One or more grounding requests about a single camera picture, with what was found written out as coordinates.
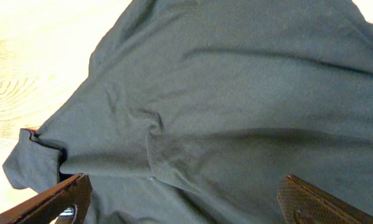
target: fabric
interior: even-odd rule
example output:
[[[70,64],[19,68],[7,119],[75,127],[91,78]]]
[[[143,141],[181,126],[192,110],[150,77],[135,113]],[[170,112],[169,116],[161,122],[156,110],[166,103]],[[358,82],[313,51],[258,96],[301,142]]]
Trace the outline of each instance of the fabric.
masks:
[[[373,25],[349,0],[135,0],[3,167],[88,174],[85,223],[284,223],[286,174],[373,215]]]

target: wooden floor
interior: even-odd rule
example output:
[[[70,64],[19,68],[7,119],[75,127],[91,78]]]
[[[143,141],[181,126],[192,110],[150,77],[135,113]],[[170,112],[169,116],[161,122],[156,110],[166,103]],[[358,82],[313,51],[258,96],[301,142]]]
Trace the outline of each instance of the wooden floor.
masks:
[[[373,0],[355,0],[373,22]],[[130,0],[0,0],[0,213],[13,190],[2,163],[20,128],[37,129],[84,81],[88,59]]]

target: t-shirt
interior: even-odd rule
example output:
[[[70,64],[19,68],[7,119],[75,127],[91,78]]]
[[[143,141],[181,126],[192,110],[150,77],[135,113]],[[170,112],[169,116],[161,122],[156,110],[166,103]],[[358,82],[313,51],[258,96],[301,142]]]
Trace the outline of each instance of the t-shirt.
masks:
[[[373,215],[373,25],[350,0],[134,0],[3,167],[88,174],[85,223],[284,223],[286,174]]]

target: wood grain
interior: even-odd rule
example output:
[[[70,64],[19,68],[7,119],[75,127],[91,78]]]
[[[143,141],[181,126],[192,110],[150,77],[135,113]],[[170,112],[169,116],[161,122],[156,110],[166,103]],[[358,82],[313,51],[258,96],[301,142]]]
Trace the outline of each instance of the wood grain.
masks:
[[[373,22],[373,0],[354,0]],[[2,163],[20,128],[37,129],[84,81],[88,60],[130,0],[0,0],[0,213],[32,197]]]

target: dark green shirt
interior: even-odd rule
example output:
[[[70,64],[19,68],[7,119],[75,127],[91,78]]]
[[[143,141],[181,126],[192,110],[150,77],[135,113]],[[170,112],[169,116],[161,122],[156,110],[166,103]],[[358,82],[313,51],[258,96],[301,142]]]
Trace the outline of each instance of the dark green shirt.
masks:
[[[88,174],[85,223],[284,223],[286,174],[373,215],[373,25],[350,0],[135,0],[4,171]]]

